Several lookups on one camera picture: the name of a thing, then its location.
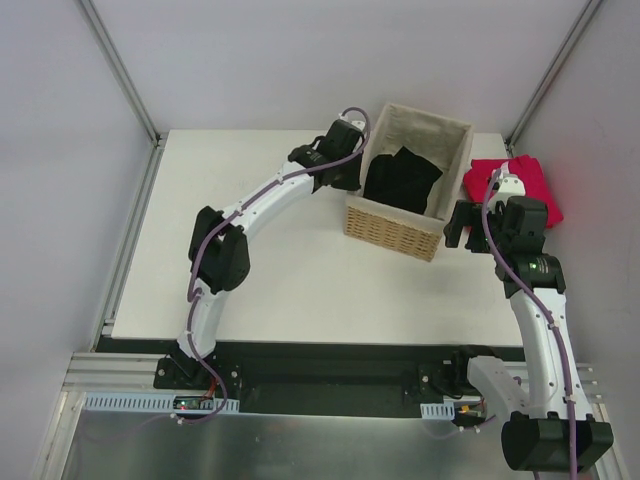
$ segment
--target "folded black fabric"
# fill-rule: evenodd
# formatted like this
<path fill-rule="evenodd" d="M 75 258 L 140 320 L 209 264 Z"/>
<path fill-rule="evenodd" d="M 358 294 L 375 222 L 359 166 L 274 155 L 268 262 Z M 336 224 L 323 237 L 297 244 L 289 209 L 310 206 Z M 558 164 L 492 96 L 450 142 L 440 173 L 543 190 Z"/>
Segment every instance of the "folded black fabric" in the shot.
<path fill-rule="evenodd" d="M 402 147 L 394 156 L 378 155 L 371 160 L 363 196 L 422 215 L 431 188 L 441 176 L 429 160 Z"/>

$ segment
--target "tabletop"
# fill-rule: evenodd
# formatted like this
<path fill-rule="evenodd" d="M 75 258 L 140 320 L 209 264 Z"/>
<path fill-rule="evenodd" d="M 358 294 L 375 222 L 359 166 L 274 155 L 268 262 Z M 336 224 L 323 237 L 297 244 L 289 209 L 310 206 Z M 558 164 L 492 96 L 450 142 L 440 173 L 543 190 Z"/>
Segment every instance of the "tabletop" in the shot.
<path fill-rule="evenodd" d="M 117 310 L 114 338 L 175 339 L 185 328 L 198 211 L 222 209 L 271 177 L 318 131 L 172 130 Z M 507 158 L 476 134 L 472 158 Z M 219 340 L 521 346 L 489 255 L 443 242 L 432 262 L 344 235 L 345 193 L 323 188 L 289 207 L 249 247 Z"/>

